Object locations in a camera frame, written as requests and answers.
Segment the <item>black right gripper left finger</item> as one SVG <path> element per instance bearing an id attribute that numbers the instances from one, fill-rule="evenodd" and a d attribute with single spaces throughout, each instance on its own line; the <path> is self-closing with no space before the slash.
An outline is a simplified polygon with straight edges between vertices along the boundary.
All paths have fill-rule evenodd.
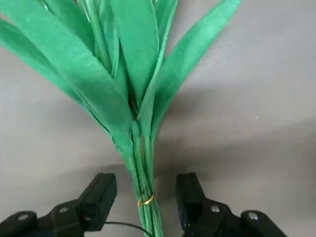
<path id="1" fill-rule="evenodd" d="M 113 173 L 98 173 L 82 194 L 56 205 L 39 217 L 34 211 L 16 212 L 0 223 L 2 237 L 82 237 L 103 229 L 117 196 Z"/>

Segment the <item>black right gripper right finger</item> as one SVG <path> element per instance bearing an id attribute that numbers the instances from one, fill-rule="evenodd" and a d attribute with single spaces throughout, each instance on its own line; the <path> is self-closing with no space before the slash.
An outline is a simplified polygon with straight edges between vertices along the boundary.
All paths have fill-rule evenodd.
<path id="1" fill-rule="evenodd" d="M 236 216 L 226 204 L 208 199 L 195 173 L 177 175 L 175 194 L 184 237 L 286 237 L 261 211 Z"/>

